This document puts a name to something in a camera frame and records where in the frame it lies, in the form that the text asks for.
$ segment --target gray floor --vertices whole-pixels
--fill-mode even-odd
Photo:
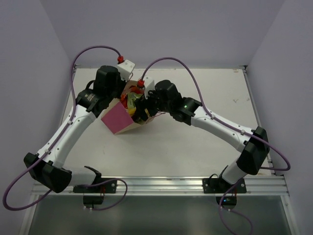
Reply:
[[[116,197],[106,199],[108,205]],[[30,235],[226,235],[210,197],[127,197],[108,211],[83,210],[81,196],[50,196],[36,208]],[[254,235],[289,235],[280,197],[239,197],[236,210],[253,223]],[[247,234],[249,224],[224,212],[238,234]]]

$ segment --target robotic arm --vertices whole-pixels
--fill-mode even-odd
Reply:
[[[81,134],[98,118],[114,98],[121,96],[133,69],[134,63],[128,60],[118,64],[116,68],[102,66],[98,69],[96,79],[89,82],[86,89],[80,92],[76,98],[74,119],[70,120],[71,111],[59,130],[37,154],[28,153],[25,156],[24,163],[30,167],[43,154],[48,153],[44,160],[30,170],[32,178],[56,193],[63,191],[67,186],[95,185],[102,182],[101,173],[91,167],[86,166],[82,169],[70,170],[64,169],[63,165],[68,153]],[[92,82],[94,83],[93,89],[90,89],[89,86]],[[157,112],[167,112],[176,121],[214,134],[241,153],[239,158],[220,174],[216,187],[225,191],[247,174],[256,175],[258,173],[269,152],[267,146],[218,123],[207,115],[199,101],[182,97],[176,86],[169,80],[160,81],[155,85],[152,78],[145,77],[139,80],[138,86],[144,88],[144,95],[135,101],[136,112],[133,116],[135,121],[147,120],[149,116],[153,117]],[[238,126],[243,131],[268,141],[266,131],[261,127],[251,130],[251,128],[242,127],[211,111],[210,113],[213,117],[217,117],[229,125]],[[69,128],[60,139],[57,139],[67,124],[69,124]],[[54,141],[57,143],[49,151],[49,145]]]

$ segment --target white table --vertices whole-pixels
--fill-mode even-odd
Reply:
[[[78,69],[76,93],[95,79],[97,69]],[[242,70],[193,69],[209,109],[255,129],[256,117]],[[137,80],[143,69],[136,69]],[[199,100],[195,85],[184,69],[151,69],[155,82],[169,79],[182,96]],[[72,107],[68,100],[65,117]],[[212,134],[175,121],[169,114],[119,135],[113,135],[98,118],[71,150],[65,168],[89,165],[106,176],[208,176],[220,173],[239,156],[232,146]],[[259,174],[270,175],[269,170]]]

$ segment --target black mounting plate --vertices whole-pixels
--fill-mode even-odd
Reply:
[[[219,178],[204,178],[202,179],[202,187],[203,187],[203,192],[204,193],[225,193],[229,188],[222,188],[222,187],[217,187],[218,186],[218,181]],[[246,183],[245,180],[242,179],[238,185],[235,188],[237,190],[237,193],[246,193]]]
[[[113,178],[101,178],[98,180],[97,183],[101,183],[107,180],[111,180]],[[113,180],[109,183],[106,183],[104,185],[98,186],[98,187],[92,187],[92,188],[86,188],[81,186],[75,186],[73,189],[74,193],[103,193],[103,188],[105,189],[104,193],[116,193],[116,185],[117,180]]]

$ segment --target metal frame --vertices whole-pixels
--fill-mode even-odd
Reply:
[[[246,85],[252,102],[253,110],[257,119],[257,123],[261,126],[258,112],[256,110],[253,95],[247,78],[246,69],[242,68]],[[268,156],[269,166],[272,166],[272,160]],[[126,181],[128,185],[128,196],[207,196],[216,197],[222,194],[204,194],[202,188],[203,177],[125,177],[117,176]],[[280,196],[286,214],[287,222],[289,224],[291,234],[299,235],[299,228],[297,226],[294,213],[291,208],[289,192],[286,185],[284,176],[275,176],[275,172],[272,171],[272,176],[247,176],[245,177],[247,193],[239,194],[240,196]],[[35,183],[30,203],[39,198],[40,195],[46,193],[48,189]],[[82,196],[82,193],[73,193],[73,187],[67,187],[61,193],[52,192],[51,195],[77,195]],[[118,182],[116,193],[110,194],[110,196],[121,196],[125,192],[125,186]],[[20,229],[19,235],[27,235],[31,226],[31,222],[36,210],[36,206],[30,207],[26,210],[24,220]]]

